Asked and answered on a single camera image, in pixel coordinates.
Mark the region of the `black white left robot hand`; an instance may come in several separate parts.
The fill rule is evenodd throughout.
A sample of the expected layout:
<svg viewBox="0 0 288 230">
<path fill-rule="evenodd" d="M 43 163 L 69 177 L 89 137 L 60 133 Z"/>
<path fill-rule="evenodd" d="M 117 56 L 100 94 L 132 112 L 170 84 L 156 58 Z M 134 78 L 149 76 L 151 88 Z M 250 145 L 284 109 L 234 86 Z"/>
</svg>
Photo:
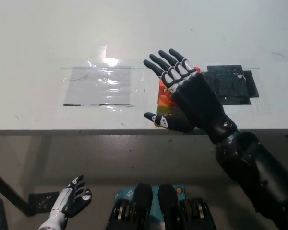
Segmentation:
<svg viewBox="0 0 288 230">
<path fill-rule="evenodd" d="M 89 188 L 83 189 L 83 178 L 83 175 L 76 177 L 61 191 L 51 211 L 59 211 L 72 218 L 91 203 L 92 192 Z"/>
</svg>

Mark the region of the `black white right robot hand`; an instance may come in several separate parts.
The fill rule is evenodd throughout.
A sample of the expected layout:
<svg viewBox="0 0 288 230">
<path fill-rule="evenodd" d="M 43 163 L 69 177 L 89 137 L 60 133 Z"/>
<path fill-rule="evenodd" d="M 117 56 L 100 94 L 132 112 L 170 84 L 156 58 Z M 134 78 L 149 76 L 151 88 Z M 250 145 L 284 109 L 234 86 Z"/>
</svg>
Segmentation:
<svg viewBox="0 0 288 230">
<path fill-rule="evenodd" d="M 226 115 L 216 94 L 203 74 L 187 58 L 174 49 L 159 50 L 143 61 L 170 92 L 170 96 L 185 118 L 146 112 L 144 117 L 173 131 L 189 133 L 196 127 L 204 130 L 214 144 L 225 141 L 238 132 L 237 125 Z"/>
</svg>

